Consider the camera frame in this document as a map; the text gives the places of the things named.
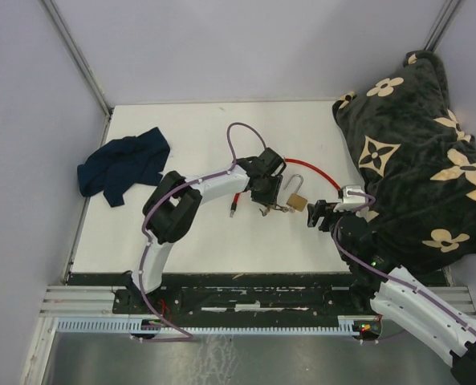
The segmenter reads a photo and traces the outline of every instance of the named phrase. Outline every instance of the floral blanket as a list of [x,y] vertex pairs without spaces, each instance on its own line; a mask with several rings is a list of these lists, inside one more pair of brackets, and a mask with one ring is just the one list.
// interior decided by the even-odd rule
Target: floral blanket
[[407,54],[404,67],[332,108],[366,191],[379,250],[416,274],[476,253],[476,147],[450,110],[443,63]]

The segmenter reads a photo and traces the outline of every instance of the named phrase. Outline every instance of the padlock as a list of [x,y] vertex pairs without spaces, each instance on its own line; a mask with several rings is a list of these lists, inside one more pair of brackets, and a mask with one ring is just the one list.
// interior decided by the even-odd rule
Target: padlock
[[303,176],[301,176],[300,174],[292,175],[291,178],[289,178],[289,180],[287,181],[286,185],[284,186],[284,189],[286,189],[286,187],[289,185],[289,183],[291,182],[291,179],[293,179],[294,176],[297,176],[298,178],[300,178],[300,183],[296,187],[295,192],[293,192],[290,195],[290,197],[289,197],[289,199],[287,200],[287,203],[286,203],[286,205],[289,206],[290,211],[292,213],[295,210],[302,212],[303,209],[305,209],[305,206],[307,205],[307,199],[305,199],[304,197],[301,197],[298,194],[298,191],[300,190],[300,187],[302,186],[302,183],[303,183]]

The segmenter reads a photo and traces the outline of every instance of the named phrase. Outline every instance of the robotic arm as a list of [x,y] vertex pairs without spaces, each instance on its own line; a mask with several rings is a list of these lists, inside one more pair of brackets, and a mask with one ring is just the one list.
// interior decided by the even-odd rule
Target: robotic arm
[[[207,179],[193,176],[199,183],[171,192],[185,183],[177,172],[165,175],[143,208],[148,216],[152,207],[168,194],[170,199],[156,208],[146,229],[157,239],[148,245],[144,263],[132,273],[132,280],[150,293],[161,285],[161,276],[170,250],[189,231],[198,207],[226,194],[251,191],[251,199],[266,207],[277,205],[282,183],[284,159],[270,148],[260,156],[238,159],[232,171]],[[438,354],[452,369],[460,384],[476,384],[476,319],[462,314],[424,287],[395,258],[376,247],[375,234],[355,212],[367,205],[367,194],[360,186],[345,186],[340,201],[317,201],[307,206],[308,227],[331,232],[340,256],[356,278],[351,288],[358,301],[378,314],[392,319]]]

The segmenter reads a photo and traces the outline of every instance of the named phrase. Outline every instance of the navy blue cloth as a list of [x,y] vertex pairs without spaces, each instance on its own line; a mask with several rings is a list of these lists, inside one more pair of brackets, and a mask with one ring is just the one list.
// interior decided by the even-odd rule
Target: navy blue cloth
[[104,191],[111,207],[124,204],[124,193],[135,183],[157,186],[165,168],[170,146],[159,128],[111,140],[77,167],[83,197]]

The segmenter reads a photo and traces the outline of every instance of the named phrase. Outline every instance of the folded cloth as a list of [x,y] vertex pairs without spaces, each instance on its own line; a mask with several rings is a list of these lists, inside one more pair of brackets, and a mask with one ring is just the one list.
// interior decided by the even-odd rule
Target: folded cloth
[[83,197],[104,191],[111,207],[124,204],[124,193],[135,183],[157,186],[165,168],[170,146],[159,128],[111,140],[77,167]]
[[474,137],[450,110],[435,54],[409,52],[403,68],[332,110],[376,197],[366,219],[380,252],[418,274],[476,253]]

